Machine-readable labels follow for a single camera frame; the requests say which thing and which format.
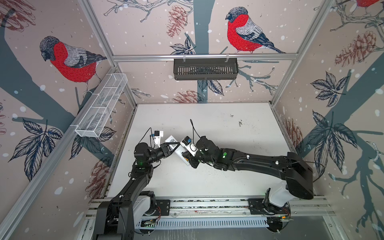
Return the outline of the white remote control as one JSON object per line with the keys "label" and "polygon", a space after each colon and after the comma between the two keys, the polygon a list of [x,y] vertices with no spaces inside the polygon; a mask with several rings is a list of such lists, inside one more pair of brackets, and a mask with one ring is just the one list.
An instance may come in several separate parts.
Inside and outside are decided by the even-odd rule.
{"label": "white remote control", "polygon": [[190,166],[189,159],[186,158],[186,156],[190,153],[185,145],[183,143],[180,143],[179,146],[177,146],[178,141],[173,137],[169,136],[166,140],[166,143],[174,143],[173,145],[169,145],[170,149],[174,151],[174,153],[181,159],[187,166]]}

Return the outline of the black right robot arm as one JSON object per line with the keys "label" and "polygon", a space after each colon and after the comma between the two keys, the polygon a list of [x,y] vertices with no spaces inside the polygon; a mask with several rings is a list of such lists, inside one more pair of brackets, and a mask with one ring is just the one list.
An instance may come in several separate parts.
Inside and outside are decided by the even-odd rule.
{"label": "black right robot arm", "polygon": [[252,155],[235,149],[220,149],[205,136],[196,145],[191,138],[185,137],[181,145],[185,148],[183,157],[193,168],[207,164],[221,171],[250,171],[280,179],[278,184],[267,189],[262,201],[262,210],[268,215],[282,209],[294,198],[314,198],[313,170],[296,153],[275,157]]}

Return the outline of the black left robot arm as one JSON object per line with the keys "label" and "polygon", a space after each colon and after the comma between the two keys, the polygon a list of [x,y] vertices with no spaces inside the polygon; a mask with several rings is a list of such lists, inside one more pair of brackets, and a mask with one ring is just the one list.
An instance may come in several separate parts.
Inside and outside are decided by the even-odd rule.
{"label": "black left robot arm", "polygon": [[153,163],[171,156],[180,145],[163,143],[156,149],[146,143],[136,145],[130,180],[114,198],[98,207],[93,240],[134,239],[134,203],[153,176]]}

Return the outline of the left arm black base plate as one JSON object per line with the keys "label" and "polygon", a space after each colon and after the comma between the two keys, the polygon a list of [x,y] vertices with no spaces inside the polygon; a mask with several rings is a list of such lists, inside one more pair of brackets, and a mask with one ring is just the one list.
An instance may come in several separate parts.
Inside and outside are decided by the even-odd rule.
{"label": "left arm black base plate", "polygon": [[158,216],[169,216],[171,208],[170,200],[156,200],[156,205],[154,208],[150,208],[147,212],[144,213],[146,217],[158,217]]}

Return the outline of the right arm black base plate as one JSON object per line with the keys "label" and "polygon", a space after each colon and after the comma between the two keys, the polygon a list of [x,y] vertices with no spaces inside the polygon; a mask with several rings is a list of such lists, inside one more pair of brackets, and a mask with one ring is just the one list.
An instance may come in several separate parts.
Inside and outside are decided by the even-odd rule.
{"label": "right arm black base plate", "polygon": [[248,199],[248,209],[250,210],[251,215],[274,216],[291,214],[291,209],[288,203],[283,207],[276,207],[270,203],[265,203],[265,200],[260,198]]}

